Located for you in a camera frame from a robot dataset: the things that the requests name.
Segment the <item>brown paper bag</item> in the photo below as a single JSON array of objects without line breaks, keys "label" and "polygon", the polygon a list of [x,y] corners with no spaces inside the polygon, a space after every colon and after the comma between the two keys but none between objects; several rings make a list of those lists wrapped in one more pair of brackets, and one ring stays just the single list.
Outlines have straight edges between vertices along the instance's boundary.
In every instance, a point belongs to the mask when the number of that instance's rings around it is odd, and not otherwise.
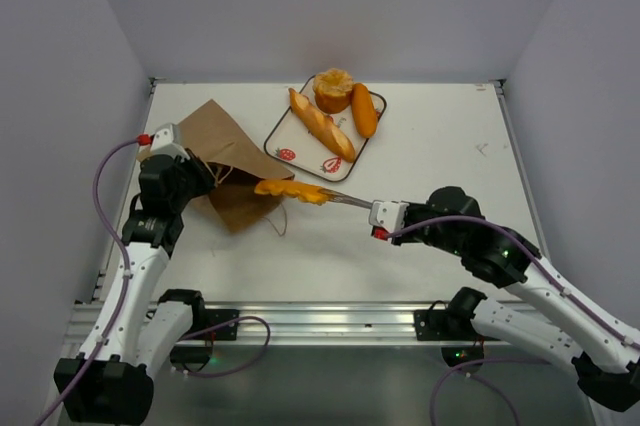
[{"label": "brown paper bag", "polygon": [[265,179],[289,180],[294,173],[262,152],[217,102],[205,102],[174,124],[179,126],[183,147],[209,164],[219,185],[208,195],[181,198],[176,164],[182,158],[151,156],[151,140],[138,155],[140,202],[145,210],[167,217],[191,206],[206,217],[218,216],[236,234],[281,205],[279,197],[255,194],[255,185]]}]

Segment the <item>fake braided bread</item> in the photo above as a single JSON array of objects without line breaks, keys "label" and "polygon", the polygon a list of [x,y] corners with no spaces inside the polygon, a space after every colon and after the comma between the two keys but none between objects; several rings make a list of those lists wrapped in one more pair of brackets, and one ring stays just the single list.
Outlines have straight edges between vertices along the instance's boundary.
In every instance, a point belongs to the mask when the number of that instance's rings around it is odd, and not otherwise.
[{"label": "fake braided bread", "polygon": [[254,193],[263,196],[288,197],[315,205],[323,205],[331,200],[331,195],[321,186],[294,180],[265,179],[255,185]]}]

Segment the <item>metal tongs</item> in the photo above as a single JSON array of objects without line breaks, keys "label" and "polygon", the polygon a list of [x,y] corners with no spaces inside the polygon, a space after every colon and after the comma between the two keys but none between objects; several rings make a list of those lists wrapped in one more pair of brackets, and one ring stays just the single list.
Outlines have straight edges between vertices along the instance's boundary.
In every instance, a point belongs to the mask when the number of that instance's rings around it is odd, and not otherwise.
[{"label": "metal tongs", "polygon": [[319,205],[332,202],[332,203],[344,204],[348,206],[354,206],[354,207],[367,209],[367,210],[370,210],[373,206],[373,203],[371,201],[360,199],[354,196],[350,196],[350,195],[347,195],[338,191],[326,189],[323,187],[318,187],[316,189],[316,192],[321,197],[320,201],[318,202]]}]

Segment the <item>fake baguette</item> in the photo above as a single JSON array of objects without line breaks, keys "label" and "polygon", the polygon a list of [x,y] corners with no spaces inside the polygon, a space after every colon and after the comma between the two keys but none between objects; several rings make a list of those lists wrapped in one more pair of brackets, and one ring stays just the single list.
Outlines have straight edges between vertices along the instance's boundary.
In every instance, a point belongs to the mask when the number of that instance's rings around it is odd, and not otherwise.
[{"label": "fake baguette", "polygon": [[290,108],[294,115],[326,149],[348,163],[356,159],[351,140],[303,94],[288,89]]}]

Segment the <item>orange fake bread roll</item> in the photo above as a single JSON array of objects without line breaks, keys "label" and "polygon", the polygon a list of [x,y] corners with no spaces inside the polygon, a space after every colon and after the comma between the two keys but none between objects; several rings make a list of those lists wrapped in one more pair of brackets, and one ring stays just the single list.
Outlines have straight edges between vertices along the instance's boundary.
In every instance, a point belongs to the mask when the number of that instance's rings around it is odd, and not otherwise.
[{"label": "orange fake bread roll", "polygon": [[352,90],[351,111],[354,125],[359,135],[369,139],[375,135],[378,126],[378,116],[372,96],[368,88],[362,83],[355,83]]}]

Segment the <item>round fake bread bun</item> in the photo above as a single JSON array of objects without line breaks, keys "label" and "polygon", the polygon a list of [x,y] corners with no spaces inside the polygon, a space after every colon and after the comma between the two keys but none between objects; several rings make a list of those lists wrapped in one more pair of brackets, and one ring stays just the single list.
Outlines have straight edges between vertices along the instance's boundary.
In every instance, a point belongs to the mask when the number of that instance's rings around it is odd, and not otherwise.
[{"label": "round fake bread bun", "polygon": [[314,76],[313,92],[317,107],[326,114],[337,114],[351,103],[353,77],[345,70],[331,68]]}]

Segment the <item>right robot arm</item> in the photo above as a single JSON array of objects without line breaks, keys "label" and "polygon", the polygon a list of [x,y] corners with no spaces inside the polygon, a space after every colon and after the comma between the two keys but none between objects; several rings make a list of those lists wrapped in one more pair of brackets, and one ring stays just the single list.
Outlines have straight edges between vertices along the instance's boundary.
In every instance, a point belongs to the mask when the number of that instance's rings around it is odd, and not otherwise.
[{"label": "right robot arm", "polygon": [[483,293],[461,289],[445,325],[502,340],[573,376],[590,399],[617,412],[639,401],[639,331],[606,312],[516,231],[484,219],[459,187],[436,190],[424,204],[382,202],[370,215],[392,244],[422,243],[458,257],[472,276],[504,289],[542,314],[536,320]]}]

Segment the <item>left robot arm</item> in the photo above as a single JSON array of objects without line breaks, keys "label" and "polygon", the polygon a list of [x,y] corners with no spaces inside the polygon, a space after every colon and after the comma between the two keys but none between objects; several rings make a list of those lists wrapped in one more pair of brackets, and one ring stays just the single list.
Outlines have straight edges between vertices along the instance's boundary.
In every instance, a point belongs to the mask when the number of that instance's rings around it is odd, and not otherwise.
[{"label": "left robot arm", "polygon": [[216,186],[213,173],[190,150],[169,146],[141,164],[139,207],[132,207],[116,244],[120,265],[90,334],[73,358],[54,371],[69,418],[78,423],[140,425],[154,396],[154,379],[182,337],[208,325],[202,294],[173,289],[146,314],[159,278],[184,228],[182,213]]}]

